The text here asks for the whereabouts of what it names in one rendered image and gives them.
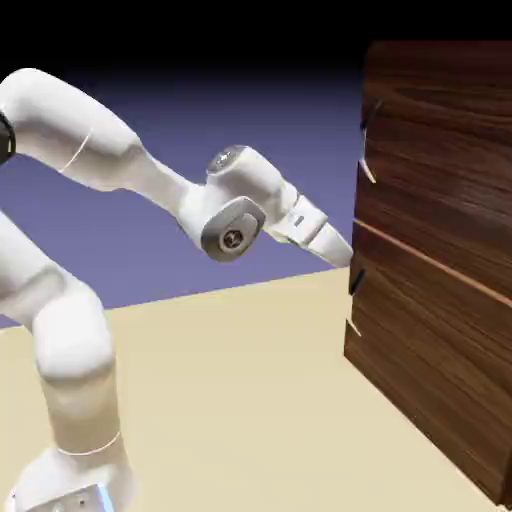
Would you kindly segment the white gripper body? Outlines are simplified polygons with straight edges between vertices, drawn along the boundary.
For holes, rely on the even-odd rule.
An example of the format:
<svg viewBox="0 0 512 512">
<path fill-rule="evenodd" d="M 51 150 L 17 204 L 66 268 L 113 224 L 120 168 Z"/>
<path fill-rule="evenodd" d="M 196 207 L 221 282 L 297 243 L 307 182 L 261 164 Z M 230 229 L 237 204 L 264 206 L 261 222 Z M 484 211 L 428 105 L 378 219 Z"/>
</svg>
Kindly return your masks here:
<svg viewBox="0 0 512 512">
<path fill-rule="evenodd" d="M 325 223 L 308 244 L 308 251 L 332 267 L 349 267 L 353 249 L 329 223 Z"/>
</svg>

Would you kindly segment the dark wood cabinet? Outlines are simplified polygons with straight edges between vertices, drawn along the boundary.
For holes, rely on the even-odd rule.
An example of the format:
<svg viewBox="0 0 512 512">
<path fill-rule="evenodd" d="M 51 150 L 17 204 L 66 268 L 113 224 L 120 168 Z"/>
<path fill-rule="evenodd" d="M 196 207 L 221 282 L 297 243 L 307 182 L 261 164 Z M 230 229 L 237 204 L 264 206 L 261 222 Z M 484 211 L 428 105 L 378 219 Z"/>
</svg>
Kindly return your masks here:
<svg viewBox="0 0 512 512">
<path fill-rule="evenodd" d="M 378 41 L 347 358 L 512 512 L 512 39 Z"/>
</svg>

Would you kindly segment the dark wood cabinet door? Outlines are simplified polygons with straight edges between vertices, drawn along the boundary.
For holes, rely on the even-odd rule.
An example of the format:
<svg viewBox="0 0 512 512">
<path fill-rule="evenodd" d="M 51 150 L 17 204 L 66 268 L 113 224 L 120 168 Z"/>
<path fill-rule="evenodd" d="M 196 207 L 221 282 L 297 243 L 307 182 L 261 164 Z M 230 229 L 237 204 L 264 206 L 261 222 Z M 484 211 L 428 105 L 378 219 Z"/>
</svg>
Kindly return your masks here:
<svg viewBox="0 0 512 512">
<path fill-rule="evenodd" d="M 356 225 L 348 359 L 494 503 L 512 510 L 512 304 Z"/>
<path fill-rule="evenodd" d="M 512 303 L 512 40 L 377 41 L 356 216 Z"/>
</svg>

